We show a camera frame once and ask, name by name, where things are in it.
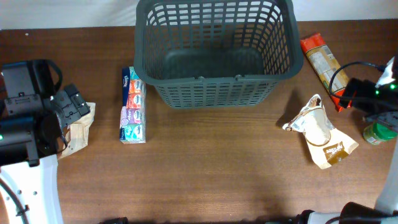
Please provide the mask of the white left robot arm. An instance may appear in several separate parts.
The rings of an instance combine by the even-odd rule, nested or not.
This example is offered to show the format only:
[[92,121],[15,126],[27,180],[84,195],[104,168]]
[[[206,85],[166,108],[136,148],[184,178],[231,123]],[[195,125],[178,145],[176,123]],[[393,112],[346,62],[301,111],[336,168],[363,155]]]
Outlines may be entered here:
[[57,156],[63,130],[90,112],[51,60],[2,66],[1,196],[10,223],[62,223]]

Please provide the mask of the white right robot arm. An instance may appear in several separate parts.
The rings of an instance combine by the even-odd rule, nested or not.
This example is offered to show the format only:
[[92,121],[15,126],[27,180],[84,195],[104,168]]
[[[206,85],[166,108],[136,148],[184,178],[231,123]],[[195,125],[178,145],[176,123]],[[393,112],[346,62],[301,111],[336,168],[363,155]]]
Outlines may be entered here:
[[312,212],[325,219],[339,214],[346,205],[355,210],[374,210],[390,170],[394,141],[378,146],[366,143],[362,137],[362,130],[367,125],[363,121],[363,113],[355,109],[336,112],[325,91],[321,94],[332,124],[357,141],[359,146],[341,162],[326,169],[319,168],[312,161],[303,134],[299,135],[298,144],[287,146],[290,151],[302,149],[309,167],[295,168],[292,184],[301,188],[296,199],[301,209],[286,217],[286,223],[306,223]]

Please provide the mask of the green lidded jar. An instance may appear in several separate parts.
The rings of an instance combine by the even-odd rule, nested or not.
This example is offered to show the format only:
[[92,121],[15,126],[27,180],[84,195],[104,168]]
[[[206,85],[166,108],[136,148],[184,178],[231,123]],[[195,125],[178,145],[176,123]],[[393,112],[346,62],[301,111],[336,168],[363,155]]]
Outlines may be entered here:
[[372,145],[379,145],[382,142],[390,141],[397,137],[397,133],[387,127],[372,123],[363,131],[363,138]]

